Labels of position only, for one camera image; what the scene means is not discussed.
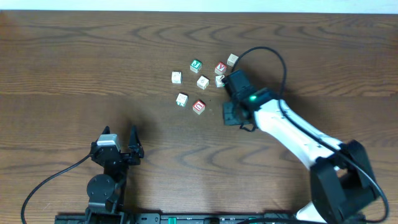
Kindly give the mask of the red letter U wooden block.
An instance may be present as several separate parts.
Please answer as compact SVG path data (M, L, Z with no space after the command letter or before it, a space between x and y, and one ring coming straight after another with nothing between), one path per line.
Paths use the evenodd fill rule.
M202 100L198 100L193 104L192 109L194 112L196 112L196 114L202 114L202 112L205 111L205 106L206 105L204 102L202 102Z

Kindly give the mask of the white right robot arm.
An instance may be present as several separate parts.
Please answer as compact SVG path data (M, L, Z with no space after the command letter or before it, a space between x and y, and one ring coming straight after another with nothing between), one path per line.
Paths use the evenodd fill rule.
M226 125L270 134L310 173L311 201L295 214L299 223L367 223L359 213L386 196L365 148L357 141L330 137L290 110L284 100L250 95L223 104Z

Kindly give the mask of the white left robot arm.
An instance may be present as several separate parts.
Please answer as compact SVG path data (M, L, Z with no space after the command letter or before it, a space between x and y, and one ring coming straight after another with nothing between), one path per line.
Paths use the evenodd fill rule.
M85 224L129 223L131 215L125 212L124 193L128 169L141 163L144 149L135 126L131 128L128 152L122 152L117 134L105 127L99 138L91 143L89 156L103 168L103 173L94 176L87 185L89 196L85 212Z

